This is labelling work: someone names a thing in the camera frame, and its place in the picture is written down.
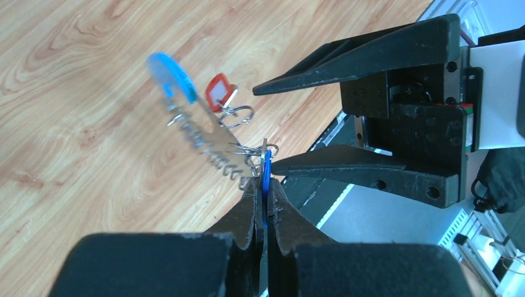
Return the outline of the light blue holder handle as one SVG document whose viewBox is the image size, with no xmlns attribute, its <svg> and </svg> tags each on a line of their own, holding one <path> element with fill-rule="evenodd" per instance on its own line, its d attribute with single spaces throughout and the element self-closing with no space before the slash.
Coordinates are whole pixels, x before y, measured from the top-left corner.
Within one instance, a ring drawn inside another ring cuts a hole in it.
<svg viewBox="0 0 525 297">
<path fill-rule="evenodd" d="M 151 77 L 167 99 L 172 100 L 180 94 L 190 105 L 197 102 L 198 94 L 193 81 L 170 55 L 153 53 L 146 59 L 146 64 Z"/>
</svg>

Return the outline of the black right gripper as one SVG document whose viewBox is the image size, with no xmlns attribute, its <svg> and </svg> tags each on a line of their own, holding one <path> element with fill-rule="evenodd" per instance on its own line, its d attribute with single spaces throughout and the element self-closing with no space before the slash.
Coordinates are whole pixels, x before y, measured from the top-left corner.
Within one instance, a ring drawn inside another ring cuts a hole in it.
<svg viewBox="0 0 525 297">
<path fill-rule="evenodd" d="M 342 82 L 342 107 L 355 116 L 359 146 L 396 154 L 469 154 L 479 146 L 484 72 L 451 61 L 459 56 L 459 31 L 459 16 L 446 14 L 325 43 L 253 87 L 253 95 Z M 281 159 L 271 172 L 355 184 L 441 209 L 462 199 L 460 175 L 451 170 L 349 145 Z"/>
</svg>

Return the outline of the red key tag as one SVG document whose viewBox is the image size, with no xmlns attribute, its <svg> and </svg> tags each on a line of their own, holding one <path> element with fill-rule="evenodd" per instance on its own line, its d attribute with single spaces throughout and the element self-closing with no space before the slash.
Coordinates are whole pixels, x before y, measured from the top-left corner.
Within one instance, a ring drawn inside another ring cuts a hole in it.
<svg viewBox="0 0 525 297">
<path fill-rule="evenodd" d="M 224 73 L 218 73 L 209 82 L 205 90 L 206 101 L 213 113 L 219 113 L 227 108 L 238 92 L 238 87 L 231 84 Z"/>
</svg>

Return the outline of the blue key tag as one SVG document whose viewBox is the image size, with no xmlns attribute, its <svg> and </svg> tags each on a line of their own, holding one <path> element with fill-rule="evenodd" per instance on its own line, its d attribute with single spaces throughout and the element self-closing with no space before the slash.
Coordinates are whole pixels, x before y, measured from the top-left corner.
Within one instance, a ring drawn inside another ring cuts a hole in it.
<svg viewBox="0 0 525 297">
<path fill-rule="evenodd" d="M 271 183 L 271 158 L 272 152 L 267 149 L 264 155 L 264 164 L 261 174 L 261 194 L 262 194 L 262 223 L 267 228 L 267 209 L 268 209 L 268 194 Z"/>
</svg>

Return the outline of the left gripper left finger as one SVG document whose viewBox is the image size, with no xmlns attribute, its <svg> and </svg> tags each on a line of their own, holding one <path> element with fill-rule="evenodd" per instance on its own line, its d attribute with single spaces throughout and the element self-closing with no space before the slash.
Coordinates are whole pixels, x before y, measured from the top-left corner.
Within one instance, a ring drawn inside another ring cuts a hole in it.
<svg viewBox="0 0 525 297">
<path fill-rule="evenodd" d="M 69 251 L 51 296 L 257 296 L 263 231 L 251 179 L 202 233 L 94 233 Z"/>
</svg>

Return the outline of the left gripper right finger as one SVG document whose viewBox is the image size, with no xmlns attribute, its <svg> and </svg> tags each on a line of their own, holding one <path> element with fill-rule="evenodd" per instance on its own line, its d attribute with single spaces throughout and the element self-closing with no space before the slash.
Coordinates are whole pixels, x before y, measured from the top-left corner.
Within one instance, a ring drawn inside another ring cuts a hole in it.
<svg viewBox="0 0 525 297">
<path fill-rule="evenodd" d="M 429 244 L 338 243 L 288 200 L 267 192 L 270 296 L 470 296 L 455 258 Z"/>
</svg>

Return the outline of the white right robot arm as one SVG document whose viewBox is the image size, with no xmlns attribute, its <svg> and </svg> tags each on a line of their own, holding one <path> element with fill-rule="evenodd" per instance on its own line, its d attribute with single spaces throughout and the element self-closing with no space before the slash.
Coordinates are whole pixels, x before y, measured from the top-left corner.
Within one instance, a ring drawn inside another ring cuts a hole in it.
<svg viewBox="0 0 525 297">
<path fill-rule="evenodd" d="M 369 187 L 439 208 L 478 185 L 474 203 L 524 205 L 524 29 L 460 44 L 460 18 L 432 19 L 323 44 L 256 96 L 338 84 L 361 122 L 358 147 L 330 145 L 277 161 L 279 176 Z"/>
</svg>

